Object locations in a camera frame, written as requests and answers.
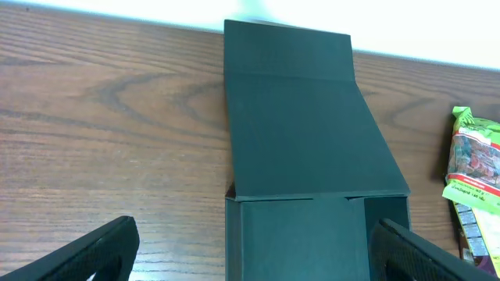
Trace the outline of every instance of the cardboard box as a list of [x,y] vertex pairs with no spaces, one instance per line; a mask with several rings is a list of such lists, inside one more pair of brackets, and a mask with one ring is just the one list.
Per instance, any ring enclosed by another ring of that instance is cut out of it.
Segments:
[[227,20],[227,280],[369,280],[409,188],[355,82],[350,37]]

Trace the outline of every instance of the box lid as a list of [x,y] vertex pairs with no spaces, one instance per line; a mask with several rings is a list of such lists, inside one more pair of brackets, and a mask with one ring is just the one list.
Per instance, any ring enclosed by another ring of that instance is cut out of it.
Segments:
[[409,227],[406,197],[227,200],[227,279],[369,280],[381,218]]
[[231,20],[224,33],[237,201],[409,193],[348,35]]

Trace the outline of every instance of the white wall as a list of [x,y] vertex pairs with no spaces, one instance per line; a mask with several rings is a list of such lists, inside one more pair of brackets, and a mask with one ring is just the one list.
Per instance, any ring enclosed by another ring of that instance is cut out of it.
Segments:
[[259,19],[351,34],[355,49],[500,69],[498,0],[27,0],[221,32]]

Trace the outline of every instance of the brown wooden surface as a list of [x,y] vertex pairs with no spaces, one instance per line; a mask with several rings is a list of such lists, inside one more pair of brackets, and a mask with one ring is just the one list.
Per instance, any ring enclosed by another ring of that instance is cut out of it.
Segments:
[[[457,254],[441,197],[453,105],[500,120],[500,74],[355,54],[413,229]],[[222,280],[232,180],[223,36],[0,4],[0,275],[119,215],[131,279]]]

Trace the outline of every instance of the table surface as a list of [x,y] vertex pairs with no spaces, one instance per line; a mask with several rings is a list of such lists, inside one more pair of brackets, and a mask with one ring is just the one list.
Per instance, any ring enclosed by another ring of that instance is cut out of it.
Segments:
[[[413,230],[458,254],[441,197],[454,105],[500,119],[500,73],[355,53]],[[120,215],[130,279],[222,280],[232,180],[223,36],[0,8],[0,275]]]

